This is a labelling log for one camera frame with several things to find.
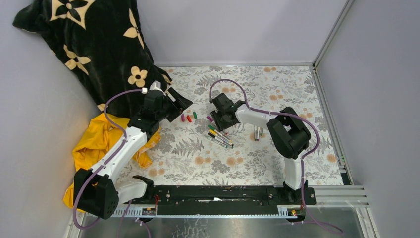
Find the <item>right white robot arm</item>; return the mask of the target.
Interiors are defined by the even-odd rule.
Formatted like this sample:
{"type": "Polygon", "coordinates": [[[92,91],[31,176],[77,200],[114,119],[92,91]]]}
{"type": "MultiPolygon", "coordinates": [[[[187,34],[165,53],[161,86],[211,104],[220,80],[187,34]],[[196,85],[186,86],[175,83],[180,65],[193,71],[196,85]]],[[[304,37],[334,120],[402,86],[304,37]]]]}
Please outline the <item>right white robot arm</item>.
{"type": "Polygon", "coordinates": [[[284,185],[284,198],[290,204],[297,204],[304,197],[302,190],[306,185],[303,177],[302,162],[299,155],[308,148],[311,133],[298,119],[291,107],[280,112],[269,112],[252,108],[245,101],[233,102],[224,93],[219,94],[210,103],[215,106],[211,117],[216,128],[223,131],[237,124],[250,124],[267,130],[276,150],[284,158],[287,169],[284,185]]]}

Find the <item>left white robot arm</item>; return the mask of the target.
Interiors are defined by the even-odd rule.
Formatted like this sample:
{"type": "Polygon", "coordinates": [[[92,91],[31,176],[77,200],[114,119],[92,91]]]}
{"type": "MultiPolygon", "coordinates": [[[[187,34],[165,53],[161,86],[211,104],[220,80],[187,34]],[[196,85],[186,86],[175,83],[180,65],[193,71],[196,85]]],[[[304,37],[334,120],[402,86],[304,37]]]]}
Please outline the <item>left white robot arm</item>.
{"type": "Polygon", "coordinates": [[[89,169],[79,169],[74,176],[73,211],[78,209],[101,219],[108,219],[118,205],[133,199],[143,204],[152,201],[153,182],[142,176],[134,176],[126,182],[117,179],[132,159],[158,131],[163,120],[178,118],[193,102],[173,88],[168,92],[152,86],[141,89],[144,94],[139,111],[129,120],[117,143],[89,169]]]}

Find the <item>yellow cap marker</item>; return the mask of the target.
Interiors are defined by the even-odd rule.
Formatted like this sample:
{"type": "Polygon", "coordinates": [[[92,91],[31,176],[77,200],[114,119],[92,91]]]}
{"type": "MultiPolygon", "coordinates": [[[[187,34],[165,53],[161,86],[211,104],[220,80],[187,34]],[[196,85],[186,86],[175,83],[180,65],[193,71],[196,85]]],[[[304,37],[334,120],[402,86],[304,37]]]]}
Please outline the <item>yellow cap marker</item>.
{"type": "Polygon", "coordinates": [[[230,140],[224,138],[222,135],[218,134],[216,131],[209,129],[209,133],[211,133],[215,138],[218,138],[221,141],[225,142],[226,144],[229,144],[231,147],[234,146],[234,144],[230,140]]]}

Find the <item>black cap marker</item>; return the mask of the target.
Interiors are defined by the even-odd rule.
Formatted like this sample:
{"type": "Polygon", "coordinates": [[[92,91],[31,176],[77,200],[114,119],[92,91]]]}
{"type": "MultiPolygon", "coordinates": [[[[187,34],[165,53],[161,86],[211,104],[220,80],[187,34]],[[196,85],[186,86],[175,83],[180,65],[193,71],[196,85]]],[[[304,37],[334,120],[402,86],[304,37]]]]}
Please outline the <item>black cap marker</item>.
{"type": "Polygon", "coordinates": [[[210,136],[210,137],[212,137],[213,139],[215,139],[215,140],[217,140],[217,141],[219,141],[219,142],[221,142],[223,144],[226,144],[227,146],[233,148],[233,144],[225,141],[224,139],[220,138],[219,136],[216,136],[216,135],[212,134],[211,132],[208,132],[207,135],[210,136]]]}

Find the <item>floral fern table mat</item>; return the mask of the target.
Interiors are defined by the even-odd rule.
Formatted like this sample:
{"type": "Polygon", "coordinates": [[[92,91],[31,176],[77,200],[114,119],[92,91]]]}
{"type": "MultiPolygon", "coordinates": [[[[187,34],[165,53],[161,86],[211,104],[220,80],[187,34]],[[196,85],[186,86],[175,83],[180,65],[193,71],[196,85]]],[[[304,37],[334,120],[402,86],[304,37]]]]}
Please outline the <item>floral fern table mat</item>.
{"type": "Polygon", "coordinates": [[[281,185],[287,173],[267,130],[254,141],[254,127],[238,124],[227,137],[233,148],[223,148],[206,139],[214,110],[209,97],[225,93],[232,101],[247,98],[249,104],[267,111],[292,107],[319,131],[318,149],[305,158],[310,185],[342,185],[343,180],[328,126],[308,66],[214,66],[167,67],[173,87],[193,105],[186,114],[192,119],[162,123],[161,141],[147,151],[152,164],[140,168],[127,164],[119,176],[135,175],[156,185],[281,185]]]}

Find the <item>yellow cloth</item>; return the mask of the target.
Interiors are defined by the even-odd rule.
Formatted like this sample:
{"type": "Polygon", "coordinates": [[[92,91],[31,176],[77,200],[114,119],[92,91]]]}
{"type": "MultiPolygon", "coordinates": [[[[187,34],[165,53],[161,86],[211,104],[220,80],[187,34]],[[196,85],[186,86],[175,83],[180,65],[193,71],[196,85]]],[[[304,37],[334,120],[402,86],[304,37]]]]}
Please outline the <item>yellow cloth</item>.
{"type": "MultiPolygon", "coordinates": [[[[152,164],[147,150],[153,148],[161,140],[161,129],[150,138],[132,157],[140,168],[144,169],[152,164]]],[[[89,169],[116,144],[121,138],[121,129],[110,123],[104,114],[90,120],[90,123],[72,151],[75,169],[89,169]]]]}

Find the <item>black floral blanket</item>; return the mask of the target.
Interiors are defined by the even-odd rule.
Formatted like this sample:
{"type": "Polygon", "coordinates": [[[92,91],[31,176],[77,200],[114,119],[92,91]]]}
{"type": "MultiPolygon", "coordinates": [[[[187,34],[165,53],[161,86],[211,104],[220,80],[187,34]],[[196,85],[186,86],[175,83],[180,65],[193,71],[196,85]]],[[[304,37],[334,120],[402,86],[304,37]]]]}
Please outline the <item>black floral blanket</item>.
{"type": "Polygon", "coordinates": [[[135,0],[36,0],[13,25],[40,34],[99,110],[113,116],[132,117],[144,100],[140,89],[172,83],[154,64],[135,0]]]}

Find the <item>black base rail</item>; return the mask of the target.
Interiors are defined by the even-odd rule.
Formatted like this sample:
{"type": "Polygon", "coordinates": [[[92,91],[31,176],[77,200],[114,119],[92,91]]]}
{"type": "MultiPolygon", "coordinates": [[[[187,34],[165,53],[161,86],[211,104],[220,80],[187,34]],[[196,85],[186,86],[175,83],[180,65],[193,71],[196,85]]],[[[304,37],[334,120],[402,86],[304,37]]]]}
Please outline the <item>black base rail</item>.
{"type": "Polygon", "coordinates": [[[315,190],[283,186],[155,185],[133,205],[156,209],[161,216],[279,215],[278,209],[316,205],[315,190]]]}

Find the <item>aluminium frame post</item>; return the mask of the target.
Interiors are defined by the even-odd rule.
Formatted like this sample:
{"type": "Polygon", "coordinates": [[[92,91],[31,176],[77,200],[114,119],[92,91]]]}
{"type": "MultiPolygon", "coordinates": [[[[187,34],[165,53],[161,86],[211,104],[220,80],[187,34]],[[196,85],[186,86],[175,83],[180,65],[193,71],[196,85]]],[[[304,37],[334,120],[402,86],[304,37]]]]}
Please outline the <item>aluminium frame post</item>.
{"type": "Polygon", "coordinates": [[[340,11],[335,23],[333,24],[333,27],[331,29],[331,31],[329,32],[324,44],[322,45],[316,59],[313,62],[313,68],[314,70],[316,70],[319,65],[322,62],[322,59],[324,57],[324,55],[326,54],[329,46],[331,45],[335,35],[337,34],[340,26],[342,25],[342,23],[344,22],[348,12],[350,11],[352,5],[354,4],[355,0],[346,0],[342,10],[340,11]]]}

